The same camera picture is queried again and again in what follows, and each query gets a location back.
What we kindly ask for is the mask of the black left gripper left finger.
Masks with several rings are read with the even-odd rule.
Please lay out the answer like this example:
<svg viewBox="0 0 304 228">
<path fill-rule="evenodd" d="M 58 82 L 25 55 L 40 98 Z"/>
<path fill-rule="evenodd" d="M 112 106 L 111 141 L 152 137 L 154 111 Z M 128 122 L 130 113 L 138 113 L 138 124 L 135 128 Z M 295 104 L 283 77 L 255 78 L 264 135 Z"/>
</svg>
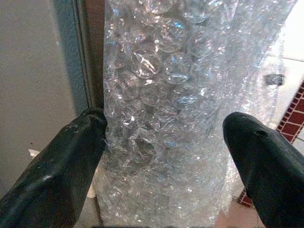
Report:
<svg viewBox="0 0 304 228">
<path fill-rule="evenodd" d="M 101 108 L 64 126 L 0 199 L 0 228 L 73 228 L 105 149 Z"/>
</svg>

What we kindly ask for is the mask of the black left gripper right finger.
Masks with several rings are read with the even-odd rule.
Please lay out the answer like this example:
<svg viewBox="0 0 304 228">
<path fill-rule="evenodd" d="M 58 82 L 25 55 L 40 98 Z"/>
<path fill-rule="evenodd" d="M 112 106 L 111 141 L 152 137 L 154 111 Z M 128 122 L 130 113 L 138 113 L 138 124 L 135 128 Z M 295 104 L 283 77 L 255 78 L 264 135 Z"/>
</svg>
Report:
<svg viewBox="0 0 304 228">
<path fill-rule="evenodd" d="M 222 127 L 225 144 L 266 228 L 304 228 L 304 155 L 249 114 L 233 112 Z"/>
</svg>

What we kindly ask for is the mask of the clear bubble wrap package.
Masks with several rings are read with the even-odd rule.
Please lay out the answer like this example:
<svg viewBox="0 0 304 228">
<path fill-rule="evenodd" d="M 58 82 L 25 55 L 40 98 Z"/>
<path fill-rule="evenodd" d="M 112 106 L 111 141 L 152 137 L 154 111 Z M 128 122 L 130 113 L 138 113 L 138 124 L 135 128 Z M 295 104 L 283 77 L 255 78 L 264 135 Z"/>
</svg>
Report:
<svg viewBox="0 0 304 228">
<path fill-rule="evenodd" d="M 107 0 L 107 147 L 95 189 L 107 227 L 212 227 L 239 174 L 222 123 L 268 124 L 274 53 L 297 0 Z"/>
</svg>

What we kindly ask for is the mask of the household fridge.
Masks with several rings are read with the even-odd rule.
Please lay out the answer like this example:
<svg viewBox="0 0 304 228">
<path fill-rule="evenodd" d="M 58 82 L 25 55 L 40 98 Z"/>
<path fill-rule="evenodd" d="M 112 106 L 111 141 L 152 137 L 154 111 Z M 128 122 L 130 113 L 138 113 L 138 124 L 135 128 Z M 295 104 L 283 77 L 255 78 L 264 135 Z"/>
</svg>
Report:
<svg viewBox="0 0 304 228">
<path fill-rule="evenodd" d="M 86 0 L 0 0 L 0 199 L 90 103 Z"/>
</svg>

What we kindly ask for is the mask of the red brick tiled pillar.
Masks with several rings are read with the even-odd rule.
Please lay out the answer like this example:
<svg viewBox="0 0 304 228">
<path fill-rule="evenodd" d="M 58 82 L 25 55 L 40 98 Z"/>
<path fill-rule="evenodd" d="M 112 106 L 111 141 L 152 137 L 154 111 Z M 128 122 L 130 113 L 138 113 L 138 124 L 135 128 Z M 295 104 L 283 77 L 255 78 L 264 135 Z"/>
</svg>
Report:
<svg viewBox="0 0 304 228">
<path fill-rule="evenodd" d="M 294 149 L 294 142 L 304 129 L 304 79 L 302 79 L 283 117 L 272 130 L 278 132 Z"/>
</svg>

